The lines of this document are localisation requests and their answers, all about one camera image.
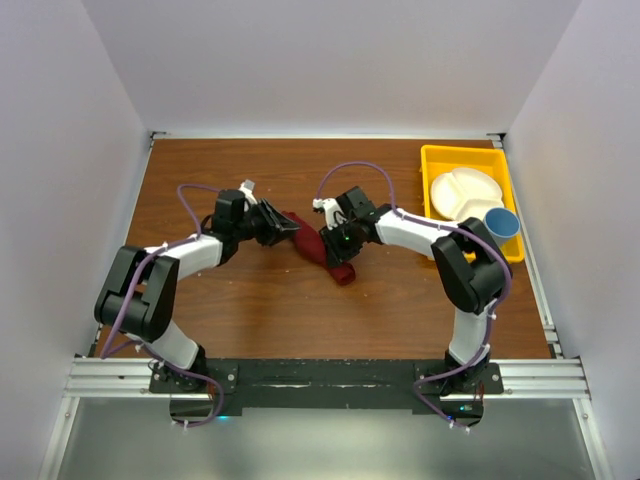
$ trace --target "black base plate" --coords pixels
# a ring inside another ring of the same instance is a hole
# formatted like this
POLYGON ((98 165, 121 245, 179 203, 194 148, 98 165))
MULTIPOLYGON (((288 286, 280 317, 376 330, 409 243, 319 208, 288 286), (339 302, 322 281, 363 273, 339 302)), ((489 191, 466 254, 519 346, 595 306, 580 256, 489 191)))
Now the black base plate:
MULTIPOLYGON (((432 410, 416 399, 413 383, 422 374, 445 370, 443 360, 208 359, 207 366, 225 391, 221 414, 228 416, 241 415, 244 408, 408 409, 429 414, 432 410)), ((489 363, 479 379, 485 394, 504 391, 497 364, 489 363)), ((446 397, 440 398, 438 385, 423 388, 432 403, 446 404, 445 411, 459 412, 469 403, 443 402, 446 397)), ((154 380, 149 391, 181 393, 173 382, 154 380)), ((474 384, 454 393, 475 391, 474 384)), ((171 407, 181 416, 206 415, 210 408, 207 400, 174 400, 171 407)), ((468 405, 467 410, 474 414, 468 405)))

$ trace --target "white backdrop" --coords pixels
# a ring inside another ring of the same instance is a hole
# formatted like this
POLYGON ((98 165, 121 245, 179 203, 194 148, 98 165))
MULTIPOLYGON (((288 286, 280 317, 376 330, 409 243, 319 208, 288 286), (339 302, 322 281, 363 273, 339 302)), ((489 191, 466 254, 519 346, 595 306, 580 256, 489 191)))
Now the white backdrop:
POLYGON ((83 0, 145 127, 503 132, 579 0, 83 0))
POLYGON ((33 479, 122 242, 144 129, 79 1, 0 2, 0 478, 33 479))
POLYGON ((640 3, 584 0, 507 135, 568 355, 621 480, 640 478, 640 3))

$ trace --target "white plate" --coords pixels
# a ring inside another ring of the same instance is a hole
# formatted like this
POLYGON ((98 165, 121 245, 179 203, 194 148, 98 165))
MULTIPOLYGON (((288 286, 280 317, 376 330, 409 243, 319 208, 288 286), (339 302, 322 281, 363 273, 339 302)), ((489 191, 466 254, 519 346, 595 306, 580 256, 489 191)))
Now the white plate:
POLYGON ((465 191, 467 198, 502 198, 502 189, 498 182, 486 173, 469 167, 458 167, 451 171, 465 191))
POLYGON ((444 218, 455 218, 466 201, 462 186, 451 173, 443 173, 431 184, 431 203, 444 218))
POLYGON ((484 219, 494 207, 504 207, 500 185, 478 170, 458 167, 439 175, 431 184, 431 203, 444 218, 462 222, 484 219))

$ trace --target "wooden surface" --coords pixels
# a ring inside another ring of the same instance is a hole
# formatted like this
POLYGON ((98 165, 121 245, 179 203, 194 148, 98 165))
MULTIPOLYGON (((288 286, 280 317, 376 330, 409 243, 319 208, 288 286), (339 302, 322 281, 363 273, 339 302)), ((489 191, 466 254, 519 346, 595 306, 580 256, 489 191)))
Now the wooden surface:
MULTIPOLYGON (((398 204, 424 213, 418 168, 425 143, 491 148, 490 142, 420 140, 159 140, 128 244, 158 245, 193 232, 175 194, 181 183, 237 188, 250 178, 257 197, 319 228, 323 218, 311 211, 318 183, 333 166, 353 160, 387 169, 398 204)), ((335 174, 323 196, 354 185, 377 205, 389 200, 384 179, 364 167, 335 174)), ((214 194, 187 195, 200 218, 212 212, 214 194)), ((442 357, 451 339, 453 307, 434 264, 408 250, 374 244, 352 263, 357 279, 340 287, 299 257, 289 241, 273 248, 244 242, 226 265, 180 282, 173 318, 208 356, 442 357)), ((498 310, 491 344, 493 358, 549 357, 524 263, 514 266, 513 291, 498 310)))

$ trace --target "blue cup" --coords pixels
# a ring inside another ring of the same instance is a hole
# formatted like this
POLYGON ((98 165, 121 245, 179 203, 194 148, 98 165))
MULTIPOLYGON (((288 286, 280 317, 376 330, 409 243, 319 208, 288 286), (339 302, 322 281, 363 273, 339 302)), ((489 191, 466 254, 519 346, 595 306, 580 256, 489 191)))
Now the blue cup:
POLYGON ((515 237, 520 231, 520 220, 511 210, 492 208, 484 216, 484 224, 499 247, 515 237))

